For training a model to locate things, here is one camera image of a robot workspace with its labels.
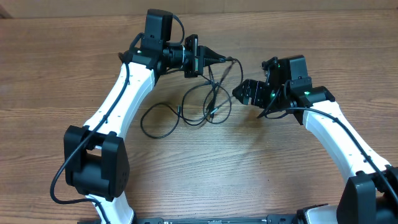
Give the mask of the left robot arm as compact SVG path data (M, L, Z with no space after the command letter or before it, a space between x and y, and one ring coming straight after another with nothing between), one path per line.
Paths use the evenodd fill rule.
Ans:
M81 127L70 126L63 138L65 162L61 170L66 183L91 202L100 223L134 223L125 188L130 165L124 139L143 99L154 89L160 76L173 69L185 77L197 77L203 69L227 60L198 37L171 42L169 11L149 9L145 31L136 36L129 49L119 54L120 74L97 112Z

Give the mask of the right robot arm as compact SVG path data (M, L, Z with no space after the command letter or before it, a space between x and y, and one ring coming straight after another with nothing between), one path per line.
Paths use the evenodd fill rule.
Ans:
M273 57L262 69L265 81L247 79L233 96L261 108L260 118L294 115L319 140L345 183L338 205L268 215L266 223L397 223L397 168L364 141L325 86L312 85L305 57Z

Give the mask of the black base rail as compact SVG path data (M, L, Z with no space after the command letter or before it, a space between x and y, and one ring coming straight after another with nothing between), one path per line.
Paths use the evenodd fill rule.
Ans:
M132 224L294 224L294 223L336 223L336 221L317 220L305 221L297 215L268 215L266 217L241 218L135 218Z

